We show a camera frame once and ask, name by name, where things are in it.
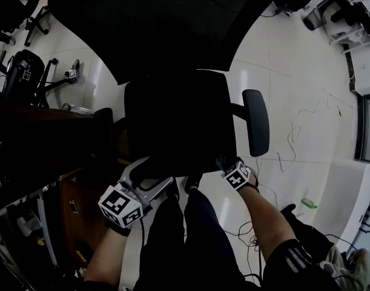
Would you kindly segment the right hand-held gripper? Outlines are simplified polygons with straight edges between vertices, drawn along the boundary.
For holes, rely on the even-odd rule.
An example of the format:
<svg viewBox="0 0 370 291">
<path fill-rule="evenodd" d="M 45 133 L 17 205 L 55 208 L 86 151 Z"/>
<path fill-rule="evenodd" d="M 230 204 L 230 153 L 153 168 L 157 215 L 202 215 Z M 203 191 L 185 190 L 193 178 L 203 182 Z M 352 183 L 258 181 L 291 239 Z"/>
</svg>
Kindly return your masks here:
<svg viewBox="0 0 370 291">
<path fill-rule="evenodd" d="M 237 161 L 228 170 L 221 174 L 225 182 L 234 190 L 239 190 L 242 186 L 249 183 L 251 171 L 242 161 Z"/>
</svg>

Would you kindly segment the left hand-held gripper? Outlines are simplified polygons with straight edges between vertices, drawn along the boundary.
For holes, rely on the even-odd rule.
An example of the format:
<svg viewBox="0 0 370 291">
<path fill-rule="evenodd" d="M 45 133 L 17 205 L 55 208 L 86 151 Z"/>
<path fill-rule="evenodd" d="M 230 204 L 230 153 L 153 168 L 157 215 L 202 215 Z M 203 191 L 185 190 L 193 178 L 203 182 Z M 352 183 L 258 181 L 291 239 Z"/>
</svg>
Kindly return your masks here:
<svg viewBox="0 0 370 291">
<path fill-rule="evenodd" d="M 129 227 L 146 216 L 152 210 L 150 204 L 157 200 L 174 181 L 171 176 L 155 182 L 148 189 L 148 199 L 133 188 L 140 186 L 146 178 L 148 159 L 149 156 L 126 166 L 120 181 L 115 186 L 109 186 L 98 202 L 103 215 L 121 228 Z"/>
</svg>

